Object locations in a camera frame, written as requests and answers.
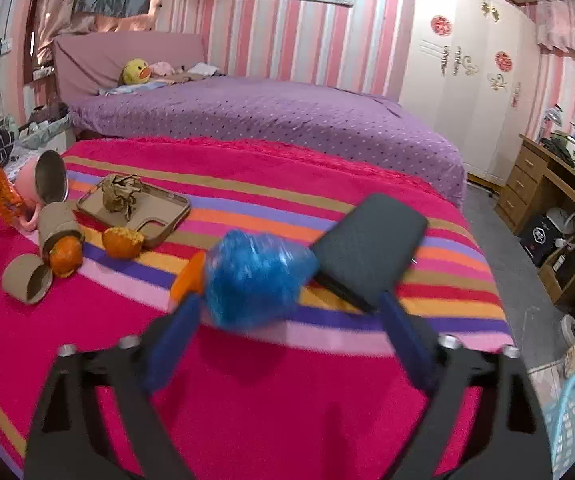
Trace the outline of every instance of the pink headboard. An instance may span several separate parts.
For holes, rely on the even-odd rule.
[[[205,61],[200,36],[169,32],[94,32],[55,38],[52,50],[61,101],[71,103],[118,85],[123,67],[135,57],[191,68]]]

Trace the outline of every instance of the pink cup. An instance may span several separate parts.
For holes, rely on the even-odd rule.
[[[19,170],[14,188],[22,197],[31,218],[21,216],[18,222],[27,231],[35,231],[38,214],[43,206],[52,202],[64,202],[69,193],[65,163],[54,150],[47,150],[32,158]]]

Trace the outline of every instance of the pink striped wallpaper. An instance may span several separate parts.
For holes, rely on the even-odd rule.
[[[523,12],[536,21],[536,2],[522,6]],[[550,51],[541,47],[538,64],[538,78],[532,113],[527,126],[527,135],[535,139],[541,128],[543,114],[558,104],[563,109],[564,131],[569,131],[570,121],[575,122],[575,52]]]
[[[157,30],[201,34],[232,75],[398,95],[413,0],[162,0]]]
[[[0,94],[6,113],[18,124],[26,122],[37,104],[44,104],[48,81],[24,86],[24,48],[31,0],[0,0],[0,39],[11,38],[13,48],[0,57]]]
[[[20,124],[51,92],[49,80],[23,85],[29,6],[30,0],[0,0],[0,38],[14,43],[0,58],[0,93]],[[357,0],[351,8],[298,0],[162,0],[156,28],[201,34],[210,62],[230,74],[396,98],[412,15],[413,0]]]

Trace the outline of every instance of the bed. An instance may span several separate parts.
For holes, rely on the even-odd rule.
[[[140,94],[98,96],[134,57],[187,68],[205,60],[199,36],[113,32],[61,36],[54,60],[74,126],[104,136],[211,136],[297,144],[429,182],[460,207],[465,170],[458,150],[382,96],[336,88],[220,76]]]
[[[307,148],[243,139],[99,139],[64,156],[71,202],[104,175],[136,173],[187,194],[192,212],[154,251],[118,262],[102,226],[77,214],[84,264],[37,306],[0,288],[0,457],[21,476],[35,402],[56,349],[107,348],[167,308],[174,276],[231,228],[309,244],[372,192],[417,209],[429,228],[395,293],[440,333],[475,349],[512,343],[490,267],[458,209],[423,180]],[[0,220],[0,276],[36,234]],[[479,391],[470,388],[439,471],[458,463]],[[99,393],[121,463],[138,471],[111,395]],[[426,398],[379,320],[310,284],[287,320],[245,333],[202,327],[153,403],[200,480],[374,480],[404,446]]]

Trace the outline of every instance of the wardrobe door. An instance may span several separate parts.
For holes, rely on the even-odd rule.
[[[486,180],[503,186],[509,177],[529,123],[534,105],[540,50],[536,44],[536,24],[521,16],[519,55],[515,63],[515,76],[509,104],[499,141],[492,156]]]
[[[415,0],[410,53],[399,103],[433,129],[445,82],[452,77],[450,60],[446,60],[442,70],[442,57],[453,50],[457,3],[458,0]]]
[[[457,2],[453,51],[435,123],[435,130],[459,148],[464,159],[472,116],[477,112],[481,82],[485,79],[483,66],[490,42],[490,20],[481,10],[483,1]]]
[[[484,0],[487,46],[481,53],[477,98],[461,155],[468,173],[485,178],[510,105],[525,15],[504,0]]]

